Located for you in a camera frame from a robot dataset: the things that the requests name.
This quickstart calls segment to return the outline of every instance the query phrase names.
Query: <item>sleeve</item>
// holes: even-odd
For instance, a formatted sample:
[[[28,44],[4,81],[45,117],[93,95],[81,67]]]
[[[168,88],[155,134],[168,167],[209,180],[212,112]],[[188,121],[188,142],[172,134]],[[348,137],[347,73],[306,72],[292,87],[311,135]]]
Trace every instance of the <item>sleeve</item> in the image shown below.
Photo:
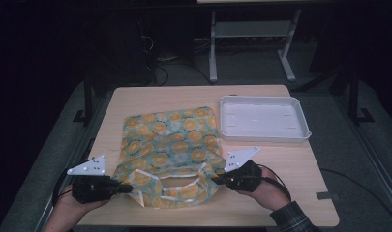
[[[278,211],[274,211],[270,216],[275,220],[278,228],[282,232],[320,231],[311,223],[295,201]]]

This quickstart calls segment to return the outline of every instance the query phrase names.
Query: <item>metal stand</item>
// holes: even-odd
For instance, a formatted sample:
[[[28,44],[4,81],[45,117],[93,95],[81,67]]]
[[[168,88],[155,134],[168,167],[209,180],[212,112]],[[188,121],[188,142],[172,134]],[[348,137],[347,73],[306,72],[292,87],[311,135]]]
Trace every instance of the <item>metal stand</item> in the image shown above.
[[[358,87],[359,87],[359,76],[356,68],[353,68],[353,73],[350,76],[349,83],[349,103],[348,103],[348,114],[349,118],[355,125],[359,123],[372,123],[374,118],[371,116],[370,112],[366,108],[361,108],[361,112],[364,117],[358,117]]]
[[[84,110],[79,110],[75,115],[73,122],[84,123],[83,126],[86,127],[93,114],[93,103],[92,103],[92,86],[90,83],[90,76],[87,74],[84,76]]]
[[[216,38],[236,37],[286,37],[286,45],[278,51],[280,61],[283,64],[286,78],[295,81],[289,61],[286,58],[294,37],[301,10],[296,10],[292,20],[284,21],[243,21],[243,22],[217,22],[216,13],[211,14],[211,47],[210,47],[210,81],[217,82],[216,66]]]

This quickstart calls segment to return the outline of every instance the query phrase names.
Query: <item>yellow floral fabric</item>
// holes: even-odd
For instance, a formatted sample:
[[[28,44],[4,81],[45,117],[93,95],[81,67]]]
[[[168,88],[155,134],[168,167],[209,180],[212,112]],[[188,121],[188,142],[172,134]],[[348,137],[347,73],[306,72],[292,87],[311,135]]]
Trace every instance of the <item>yellow floral fabric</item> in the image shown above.
[[[129,195],[143,207],[200,204],[218,190],[212,177],[224,173],[219,136],[209,107],[150,113],[125,119],[122,151],[113,179],[132,185]],[[184,187],[161,179],[193,177]]]

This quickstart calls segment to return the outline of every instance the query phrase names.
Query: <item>white tray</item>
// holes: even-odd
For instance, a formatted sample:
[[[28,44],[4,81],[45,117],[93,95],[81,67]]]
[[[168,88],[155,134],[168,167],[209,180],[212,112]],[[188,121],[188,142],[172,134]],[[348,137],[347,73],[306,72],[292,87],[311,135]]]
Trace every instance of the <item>white tray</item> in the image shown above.
[[[224,96],[220,111],[225,140],[303,142],[311,136],[296,98]]]

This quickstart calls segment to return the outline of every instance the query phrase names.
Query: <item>wooden table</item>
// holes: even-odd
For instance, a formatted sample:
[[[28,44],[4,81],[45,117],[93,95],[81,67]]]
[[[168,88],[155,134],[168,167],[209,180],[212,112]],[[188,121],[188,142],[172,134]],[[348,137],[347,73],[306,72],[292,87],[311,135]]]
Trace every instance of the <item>wooden table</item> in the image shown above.
[[[106,156],[106,175],[112,175],[121,148],[124,118],[137,114],[209,106],[220,124],[219,100],[225,95],[264,97],[289,96],[282,85],[238,85],[197,87],[141,87],[117,89],[100,127],[90,158]],[[261,147],[255,163],[274,169],[284,180],[303,211],[316,226],[339,222],[331,199],[318,200],[326,192],[309,141],[303,143],[235,142],[221,139],[223,157],[228,151]],[[142,208],[127,194],[116,195],[100,209],[90,212],[80,224],[126,226],[274,226],[271,212],[250,197],[222,186],[214,197],[189,208],[154,210]]]

